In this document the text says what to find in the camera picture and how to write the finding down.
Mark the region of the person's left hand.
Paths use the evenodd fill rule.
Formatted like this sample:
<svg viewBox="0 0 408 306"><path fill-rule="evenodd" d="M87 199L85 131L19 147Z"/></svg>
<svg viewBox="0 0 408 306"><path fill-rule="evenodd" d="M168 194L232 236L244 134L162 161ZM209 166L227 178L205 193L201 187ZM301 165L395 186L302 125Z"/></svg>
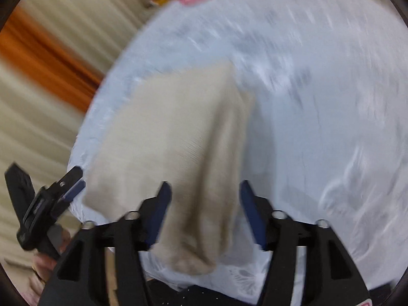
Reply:
<svg viewBox="0 0 408 306"><path fill-rule="evenodd" d="M32 261L33 274L28 279L28 290L24 299L28 305L38 305L46 282L52 276L57 261L44 254L35 254Z"/></svg>

